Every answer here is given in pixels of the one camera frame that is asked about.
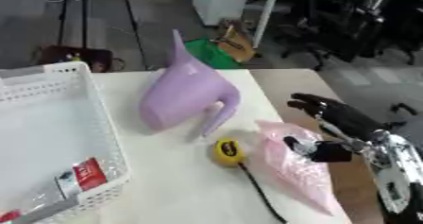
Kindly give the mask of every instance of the robotic hand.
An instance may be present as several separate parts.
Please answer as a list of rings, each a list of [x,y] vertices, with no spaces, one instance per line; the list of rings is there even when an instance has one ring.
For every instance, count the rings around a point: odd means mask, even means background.
[[[378,187],[385,222],[423,223],[423,163],[413,144],[336,100],[307,94],[293,94],[292,99],[288,106],[303,110],[323,131],[343,140],[305,146],[285,138],[292,150],[315,162],[345,162],[352,153],[362,155]]]

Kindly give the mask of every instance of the basket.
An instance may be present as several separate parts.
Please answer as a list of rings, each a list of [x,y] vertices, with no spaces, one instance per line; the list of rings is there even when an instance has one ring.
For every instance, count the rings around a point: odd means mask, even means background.
[[[1,71],[0,115],[0,212],[12,199],[90,157],[108,182],[37,223],[65,221],[121,194],[129,179],[127,161],[84,62]]]

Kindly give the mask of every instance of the purple plastic toy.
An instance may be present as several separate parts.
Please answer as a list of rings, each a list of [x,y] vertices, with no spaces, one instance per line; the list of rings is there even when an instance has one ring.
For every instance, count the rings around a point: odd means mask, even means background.
[[[177,30],[173,33],[173,62],[144,95],[141,117],[151,129],[168,129],[221,101],[224,107],[202,129],[202,134],[208,135],[235,113],[240,93],[216,71],[193,57],[185,49]]]

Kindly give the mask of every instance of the pink plastic bag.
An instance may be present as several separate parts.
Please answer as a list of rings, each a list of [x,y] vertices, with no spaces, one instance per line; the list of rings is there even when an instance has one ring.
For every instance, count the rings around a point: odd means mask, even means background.
[[[314,163],[300,156],[283,142],[286,136],[295,137],[299,142],[320,141],[321,136],[293,124],[263,121],[257,124],[263,136],[259,153],[264,160],[264,166],[277,177],[277,180],[292,186],[317,209],[331,215],[335,198],[328,165]]]

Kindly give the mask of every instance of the cable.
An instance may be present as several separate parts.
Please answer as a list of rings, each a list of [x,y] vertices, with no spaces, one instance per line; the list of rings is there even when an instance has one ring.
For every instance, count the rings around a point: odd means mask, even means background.
[[[275,208],[273,208],[272,204],[270,204],[269,200],[267,199],[266,195],[264,194],[262,188],[259,186],[259,184],[257,183],[256,179],[254,178],[254,176],[249,172],[249,170],[246,168],[246,166],[242,163],[238,164],[241,169],[243,169],[243,171],[245,172],[245,174],[248,176],[249,180],[251,181],[251,183],[254,185],[254,187],[256,188],[257,192],[259,193],[259,196],[261,197],[262,201],[264,202],[264,205],[266,206],[267,210],[269,210],[269,212],[272,214],[272,216],[280,221],[281,223],[287,223],[287,221],[278,214],[278,212],[275,210]]]

